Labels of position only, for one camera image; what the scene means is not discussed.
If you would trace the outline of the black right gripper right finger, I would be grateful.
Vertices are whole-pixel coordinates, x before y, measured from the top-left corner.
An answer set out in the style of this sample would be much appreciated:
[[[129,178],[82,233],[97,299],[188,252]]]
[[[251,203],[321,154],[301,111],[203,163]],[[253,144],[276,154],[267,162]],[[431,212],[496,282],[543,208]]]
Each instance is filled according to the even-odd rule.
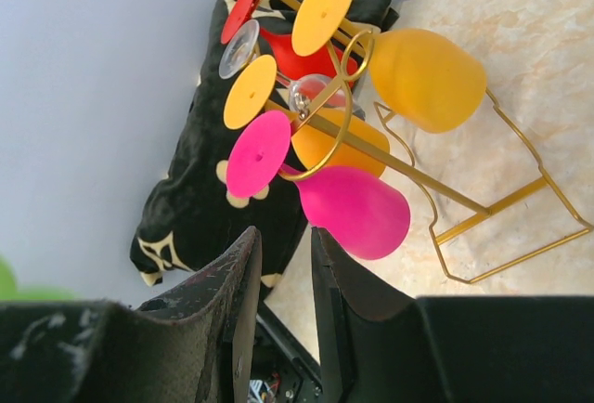
[[[589,402],[589,296],[414,298],[311,236],[327,402]]]

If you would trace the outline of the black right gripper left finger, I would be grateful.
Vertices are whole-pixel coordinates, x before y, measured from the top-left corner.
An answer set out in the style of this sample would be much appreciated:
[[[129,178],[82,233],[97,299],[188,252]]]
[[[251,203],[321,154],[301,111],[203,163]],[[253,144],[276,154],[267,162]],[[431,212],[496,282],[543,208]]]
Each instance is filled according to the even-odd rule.
[[[5,402],[244,402],[262,267],[247,228],[140,307],[109,300],[1,304]]]

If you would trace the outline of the pink plastic wine glass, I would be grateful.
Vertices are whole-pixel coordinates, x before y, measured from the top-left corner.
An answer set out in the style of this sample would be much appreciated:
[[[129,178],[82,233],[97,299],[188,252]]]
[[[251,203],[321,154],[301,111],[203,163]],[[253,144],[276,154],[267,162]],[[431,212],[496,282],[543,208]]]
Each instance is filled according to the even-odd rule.
[[[249,198],[282,171],[299,172],[285,163],[291,143],[289,118],[267,111],[240,134],[230,152],[226,170],[229,192]],[[358,168],[323,167],[294,182],[309,223],[324,228],[358,258],[382,259],[405,240],[411,212],[404,195]]]

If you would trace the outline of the green plastic wine glass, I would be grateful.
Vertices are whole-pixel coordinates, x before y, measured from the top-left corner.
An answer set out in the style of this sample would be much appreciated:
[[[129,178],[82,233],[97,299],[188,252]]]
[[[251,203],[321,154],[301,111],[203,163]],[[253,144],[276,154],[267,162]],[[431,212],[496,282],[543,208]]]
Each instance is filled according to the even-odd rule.
[[[74,293],[54,286],[21,285],[12,266],[1,258],[2,301],[70,301],[78,298]]]

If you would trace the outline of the orange plastic wine glass back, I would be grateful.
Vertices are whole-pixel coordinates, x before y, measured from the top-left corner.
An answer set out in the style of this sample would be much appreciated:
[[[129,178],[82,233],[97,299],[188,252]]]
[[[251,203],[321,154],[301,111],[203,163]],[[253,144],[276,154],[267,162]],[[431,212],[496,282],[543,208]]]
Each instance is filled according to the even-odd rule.
[[[224,124],[231,130],[239,130],[252,122],[261,111],[281,111],[292,121],[305,110],[311,101],[300,111],[288,108],[286,90],[273,84],[277,71],[276,63],[270,55],[262,55],[247,68],[236,74],[224,107]],[[306,169],[314,168],[330,153],[328,166],[351,166],[379,177],[385,165],[378,162],[346,142],[335,145],[335,138],[317,130],[307,123],[291,137],[291,144],[299,161]]]

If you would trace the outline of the orange plastic wine glass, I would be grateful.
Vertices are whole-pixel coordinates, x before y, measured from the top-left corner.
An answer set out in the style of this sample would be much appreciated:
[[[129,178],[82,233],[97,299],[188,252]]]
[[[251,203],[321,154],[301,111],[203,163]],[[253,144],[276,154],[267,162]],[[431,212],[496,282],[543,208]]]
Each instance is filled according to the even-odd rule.
[[[291,46],[309,57],[346,25],[353,0],[303,0]],[[361,68],[385,105],[421,130],[438,134],[465,123],[487,92],[482,63],[443,35],[407,28],[375,32],[357,26],[351,45],[364,52]]]
[[[270,55],[262,55],[247,68],[236,74],[224,107],[224,124],[231,130],[239,130],[252,122],[261,111],[281,111],[292,121],[305,110],[311,101],[300,111],[288,108],[286,90],[273,84],[277,71],[276,63]],[[378,162],[346,142],[335,145],[335,138],[317,130],[307,123],[291,137],[291,144],[299,161],[306,169],[314,168],[330,153],[328,166],[351,166],[379,177],[385,165]]]

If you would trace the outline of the clear wine glass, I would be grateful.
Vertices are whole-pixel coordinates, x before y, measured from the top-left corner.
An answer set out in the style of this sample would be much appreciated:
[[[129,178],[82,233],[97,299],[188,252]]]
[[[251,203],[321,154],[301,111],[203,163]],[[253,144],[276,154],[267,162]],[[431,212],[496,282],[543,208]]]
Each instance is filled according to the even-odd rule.
[[[258,40],[258,47],[256,50],[255,58],[242,70],[247,68],[251,63],[253,63],[257,58],[261,57],[263,53],[261,52],[259,41],[264,40],[262,37]],[[301,111],[305,105],[313,100],[316,95],[322,92],[322,90],[330,83],[332,78],[329,78],[325,75],[320,74],[310,74],[302,77],[299,80],[290,80],[285,75],[283,75],[280,70],[278,69],[278,65],[276,60],[274,59],[272,53],[270,55],[272,60],[276,63],[277,71],[274,78],[274,85],[282,86],[288,95],[286,102],[288,104],[288,108],[291,111]]]

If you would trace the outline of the orange plastic wine glass front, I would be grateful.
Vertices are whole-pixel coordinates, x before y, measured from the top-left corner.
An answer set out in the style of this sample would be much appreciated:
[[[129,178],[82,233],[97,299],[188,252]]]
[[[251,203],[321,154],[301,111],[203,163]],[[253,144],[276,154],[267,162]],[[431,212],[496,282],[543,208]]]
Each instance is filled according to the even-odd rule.
[[[346,25],[353,0],[303,0],[291,46],[309,57]],[[364,52],[361,68],[385,105],[421,130],[438,134],[465,123],[487,92],[482,63],[443,35],[407,28],[375,32],[357,26],[351,45]]]

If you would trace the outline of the red plastic wine glass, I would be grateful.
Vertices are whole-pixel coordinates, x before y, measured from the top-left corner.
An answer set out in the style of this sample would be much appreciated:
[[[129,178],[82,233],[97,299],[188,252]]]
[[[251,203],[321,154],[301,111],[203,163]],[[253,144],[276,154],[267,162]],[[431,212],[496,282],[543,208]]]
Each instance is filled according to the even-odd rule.
[[[220,36],[221,43],[226,45],[218,67],[220,78],[230,79],[255,58],[260,37],[270,45],[278,69],[290,80],[299,80],[310,74],[329,78],[336,75],[326,47],[310,56],[297,55],[292,47],[291,34],[272,33],[262,28],[258,20],[252,18],[255,9],[256,0],[238,0],[232,7]]]

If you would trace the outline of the black floral blanket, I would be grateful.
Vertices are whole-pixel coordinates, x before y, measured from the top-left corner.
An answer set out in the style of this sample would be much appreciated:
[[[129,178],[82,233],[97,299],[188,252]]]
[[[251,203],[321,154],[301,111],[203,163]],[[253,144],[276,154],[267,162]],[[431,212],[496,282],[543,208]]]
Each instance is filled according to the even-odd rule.
[[[216,0],[205,60],[185,127],[167,175],[148,195],[132,238],[129,258],[149,287],[172,270],[198,271],[222,254],[250,226],[263,246],[260,296],[266,298],[284,273],[307,226],[297,188],[277,177],[255,197],[228,195],[225,169],[239,132],[226,128],[223,111],[231,80],[218,66],[220,41],[237,0]]]

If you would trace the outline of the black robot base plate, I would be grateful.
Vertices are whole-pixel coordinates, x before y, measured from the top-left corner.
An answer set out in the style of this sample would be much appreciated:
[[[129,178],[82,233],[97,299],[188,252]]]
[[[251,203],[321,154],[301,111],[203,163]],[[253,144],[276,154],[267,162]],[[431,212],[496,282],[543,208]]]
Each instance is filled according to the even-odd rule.
[[[263,302],[256,314],[248,400],[263,403],[323,400],[319,364]]]

